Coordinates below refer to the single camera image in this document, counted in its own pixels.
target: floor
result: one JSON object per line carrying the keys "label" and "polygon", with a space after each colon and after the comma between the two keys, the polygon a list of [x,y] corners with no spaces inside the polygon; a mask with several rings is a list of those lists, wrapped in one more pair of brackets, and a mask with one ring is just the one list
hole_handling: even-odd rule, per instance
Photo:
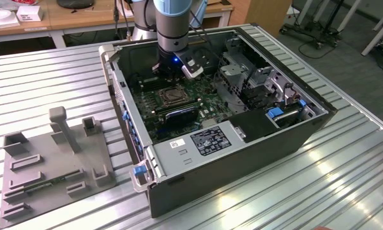
{"label": "floor", "polygon": [[[295,7],[303,7],[306,0],[293,0]],[[309,10],[314,13],[319,1],[313,2]],[[321,21],[327,21],[335,3],[330,2]],[[333,27],[337,28],[349,10],[342,7],[335,18]],[[310,40],[309,37],[289,32],[280,35],[278,40],[291,49],[295,54],[322,73],[322,75],[370,110],[379,119],[383,120],[383,70],[378,67],[371,55],[362,56],[361,52],[375,36],[371,30],[375,22],[355,14],[345,31],[343,40],[337,49],[321,59],[305,57],[298,52],[298,46]],[[302,51],[313,57],[321,56],[330,47],[315,50],[310,46],[303,46]]]}

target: barcode sticker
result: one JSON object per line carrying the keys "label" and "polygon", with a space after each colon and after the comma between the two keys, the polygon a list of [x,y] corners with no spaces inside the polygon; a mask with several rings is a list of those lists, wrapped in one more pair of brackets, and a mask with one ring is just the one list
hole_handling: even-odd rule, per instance
{"label": "barcode sticker", "polygon": [[24,31],[37,31],[37,30],[47,30],[47,29],[48,29],[47,27],[36,27],[36,28],[24,29]]}
{"label": "barcode sticker", "polygon": [[185,140],[184,139],[178,139],[178,140],[170,142],[170,147],[174,149],[176,147],[182,146],[185,144],[186,144]]}

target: white box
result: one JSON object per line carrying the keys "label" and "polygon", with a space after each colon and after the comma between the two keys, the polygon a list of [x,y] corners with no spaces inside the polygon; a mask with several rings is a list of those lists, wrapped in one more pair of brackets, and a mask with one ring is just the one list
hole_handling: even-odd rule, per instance
{"label": "white box", "polygon": [[20,23],[19,23],[15,12],[12,12],[12,15],[4,21],[0,21],[0,29],[19,26],[19,25]]}
{"label": "white box", "polygon": [[20,6],[17,18],[21,22],[39,22],[43,20],[43,14],[40,6]]}

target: aluminum extrusion table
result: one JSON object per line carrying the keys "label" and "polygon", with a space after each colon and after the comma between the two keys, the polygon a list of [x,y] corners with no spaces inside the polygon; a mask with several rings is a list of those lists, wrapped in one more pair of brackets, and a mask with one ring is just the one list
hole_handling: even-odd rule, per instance
{"label": "aluminum extrusion table", "polygon": [[383,229],[383,122],[260,27],[242,28],[339,112],[295,153],[156,219],[145,194],[132,187],[101,44],[0,57],[0,190],[3,135],[49,132],[55,105],[65,106],[69,125],[85,116],[101,120],[118,181],[13,229]]}

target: side panel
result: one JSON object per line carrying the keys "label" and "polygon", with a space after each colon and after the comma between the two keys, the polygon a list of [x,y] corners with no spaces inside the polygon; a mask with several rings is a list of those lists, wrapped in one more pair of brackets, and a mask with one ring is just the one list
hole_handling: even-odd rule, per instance
{"label": "side panel", "polygon": [[294,153],[325,126],[334,113],[282,132],[258,144],[196,168],[148,190],[152,217],[156,218],[201,196]]}

